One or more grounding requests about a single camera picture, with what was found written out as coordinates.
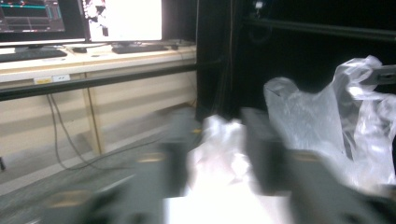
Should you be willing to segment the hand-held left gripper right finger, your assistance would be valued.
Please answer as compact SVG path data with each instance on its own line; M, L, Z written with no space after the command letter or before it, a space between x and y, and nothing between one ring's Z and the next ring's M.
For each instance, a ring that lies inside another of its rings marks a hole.
M396 200L360 193L340 183L315 152L288 149L256 108L240 112L246 150L261 192L289 191L296 224L396 224Z

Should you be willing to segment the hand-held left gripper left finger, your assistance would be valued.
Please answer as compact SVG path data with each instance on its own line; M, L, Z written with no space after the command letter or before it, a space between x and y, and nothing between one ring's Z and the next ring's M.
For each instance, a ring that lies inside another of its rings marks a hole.
M171 113L155 147L134 156L134 175L105 190L73 187L46 201L43 224L164 224L163 201L183 194L199 127L192 108Z

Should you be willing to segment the clear smiley plastic bag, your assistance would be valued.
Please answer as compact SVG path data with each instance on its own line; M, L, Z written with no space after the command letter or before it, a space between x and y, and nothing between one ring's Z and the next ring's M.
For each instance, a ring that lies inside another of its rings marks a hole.
M396 95L379 93L366 82L381 66L374 56L351 59L318 93L301 91L285 77L263 86L268 119L287 147L317 152L341 183L373 194L396 187L391 160ZM259 186L247 142L248 128L240 121L206 119L203 143L190 158L190 189L209 192L239 182Z

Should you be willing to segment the black curtain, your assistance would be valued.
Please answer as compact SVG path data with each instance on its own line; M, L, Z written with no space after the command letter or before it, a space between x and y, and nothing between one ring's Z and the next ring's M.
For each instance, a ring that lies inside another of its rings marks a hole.
M264 84L320 91L335 67L368 55L396 64L396 0L198 0L196 117L265 109Z

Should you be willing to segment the beige wooden desk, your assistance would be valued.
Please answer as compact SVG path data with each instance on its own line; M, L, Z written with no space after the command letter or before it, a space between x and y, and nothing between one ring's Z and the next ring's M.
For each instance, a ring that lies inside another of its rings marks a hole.
M83 135L97 154L108 152L106 127L197 99L194 71L138 74L195 61L194 46L121 55L104 46L62 58L0 63L0 156L54 140L49 94L70 134ZM35 77L67 74L69 81L34 84Z

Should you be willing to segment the black keyboard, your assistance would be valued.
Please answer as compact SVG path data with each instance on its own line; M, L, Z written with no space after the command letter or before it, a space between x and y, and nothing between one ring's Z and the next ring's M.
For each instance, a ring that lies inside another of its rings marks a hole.
M112 51L117 54L140 53L167 50L167 47L158 45L112 45Z
M58 49L31 49L21 52L0 54L0 63L29 61L65 56L66 53Z

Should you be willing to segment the bright white screen monitor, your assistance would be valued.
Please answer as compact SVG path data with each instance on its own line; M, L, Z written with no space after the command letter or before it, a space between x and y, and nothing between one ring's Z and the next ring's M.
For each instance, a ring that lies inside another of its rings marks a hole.
M162 0L81 0L90 42L162 39Z

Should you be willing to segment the dark screen monitor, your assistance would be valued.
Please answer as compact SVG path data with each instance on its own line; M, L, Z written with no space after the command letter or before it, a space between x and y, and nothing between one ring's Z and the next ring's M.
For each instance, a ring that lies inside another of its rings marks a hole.
M80 0L0 0L0 48L85 39Z

